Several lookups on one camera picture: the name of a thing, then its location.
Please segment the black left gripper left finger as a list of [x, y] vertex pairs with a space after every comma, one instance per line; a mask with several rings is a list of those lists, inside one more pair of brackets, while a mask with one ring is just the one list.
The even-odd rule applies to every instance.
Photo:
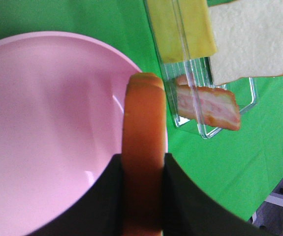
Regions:
[[123, 170], [115, 154], [93, 186], [71, 207], [31, 236], [119, 236], [122, 233]]

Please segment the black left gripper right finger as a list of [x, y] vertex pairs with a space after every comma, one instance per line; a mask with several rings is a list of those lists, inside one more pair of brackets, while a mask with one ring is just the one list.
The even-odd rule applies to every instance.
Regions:
[[268, 236], [235, 216], [204, 193], [172, 154], [164, 157], [163, 217], [165, 236]]

